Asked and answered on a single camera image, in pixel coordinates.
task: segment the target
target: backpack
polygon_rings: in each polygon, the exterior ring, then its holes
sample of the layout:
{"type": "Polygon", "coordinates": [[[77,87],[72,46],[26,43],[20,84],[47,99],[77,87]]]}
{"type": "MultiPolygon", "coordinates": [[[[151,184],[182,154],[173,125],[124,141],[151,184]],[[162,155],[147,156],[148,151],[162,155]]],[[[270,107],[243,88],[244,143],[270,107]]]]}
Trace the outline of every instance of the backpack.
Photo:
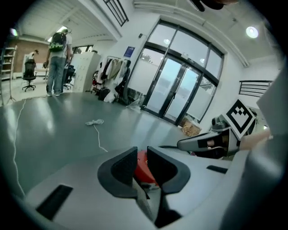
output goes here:
{"type": "Polygon", "coordinates": [[[66,35],[64,33],[55,33],[49,45],[51,52],[58,52],[64,50],[66,46],[66,35]]]}
{"type": "Polygon", "coordinates": [[[98,100],[104,101],[104,99],[106,98],[108,93],[110,93],[110,90],[108,88],[104,87],[104,88],[100,89],[100,94],[99,94],[98,100]]]}

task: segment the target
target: white cabinet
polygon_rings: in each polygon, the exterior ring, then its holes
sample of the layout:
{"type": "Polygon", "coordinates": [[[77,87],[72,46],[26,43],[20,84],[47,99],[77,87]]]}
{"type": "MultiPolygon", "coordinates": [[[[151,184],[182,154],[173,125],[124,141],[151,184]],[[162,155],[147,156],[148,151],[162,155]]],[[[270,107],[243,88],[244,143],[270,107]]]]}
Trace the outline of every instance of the white cabinet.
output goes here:
{"type": "Polygon", "coordinates": [[[93,73],[96,71],[100,58],[101,56],[95,52],[84,52],[74,55],[71,62],[75,69],[73,92],[79,93],[90,90],[93,73]]]}

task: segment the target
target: poster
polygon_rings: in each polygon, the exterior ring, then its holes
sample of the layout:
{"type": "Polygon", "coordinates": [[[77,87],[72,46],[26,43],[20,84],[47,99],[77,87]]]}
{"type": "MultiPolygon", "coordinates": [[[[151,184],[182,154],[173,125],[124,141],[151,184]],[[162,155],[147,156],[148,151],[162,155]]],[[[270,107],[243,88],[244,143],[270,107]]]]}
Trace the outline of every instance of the poster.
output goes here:
{"type": "Polygon", "coordinates": [[[130,58],[134,52],[135,47],[128,46],[124,56],[130,58]]]}

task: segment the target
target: green backpack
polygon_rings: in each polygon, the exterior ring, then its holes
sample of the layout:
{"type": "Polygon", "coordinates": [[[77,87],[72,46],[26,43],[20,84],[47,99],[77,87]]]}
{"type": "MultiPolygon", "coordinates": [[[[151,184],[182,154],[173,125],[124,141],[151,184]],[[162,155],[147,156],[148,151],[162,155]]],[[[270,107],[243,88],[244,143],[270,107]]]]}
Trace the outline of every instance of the green backpack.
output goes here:
{"type": "Polygon", "coordinates": [[[51,52],[59,52],[64,50],[66,46],[66,35],[64,33],[55,33],[49,45],[49,50],[51,52]]]}

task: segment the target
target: black office chair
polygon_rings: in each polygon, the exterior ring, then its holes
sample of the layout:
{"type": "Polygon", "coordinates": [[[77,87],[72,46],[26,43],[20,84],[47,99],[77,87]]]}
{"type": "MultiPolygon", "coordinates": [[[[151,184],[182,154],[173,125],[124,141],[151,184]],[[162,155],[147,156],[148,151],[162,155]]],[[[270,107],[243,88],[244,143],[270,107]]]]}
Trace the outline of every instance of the black office chair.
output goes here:
{"type": "Polygon", "coordinates": [[[67,74],[66,74],[65,84],[64,84],[64,87],[66,87],[67,89],[71,88],[70,85],[66,85],[66,84],[71,82],[74,72],[75,72],[74,66],[69,66],[67,70],[67,74]]]}
{"type": "Polygon", "coordinates": [[[32,88],[33,90],[35,90],[35,85],[31,85],[31,81],[33,81],[36,76],[34,76],[34,69],[35,69],[36,63],[34,61],[34,59],[29,59],[26,63],[25,63],[25,73],[23,75],[23,79],[28,81],[29,84],[27,86],[24,86],[22,88],[25,89],[25,92],[28,88],[32,88]]]}

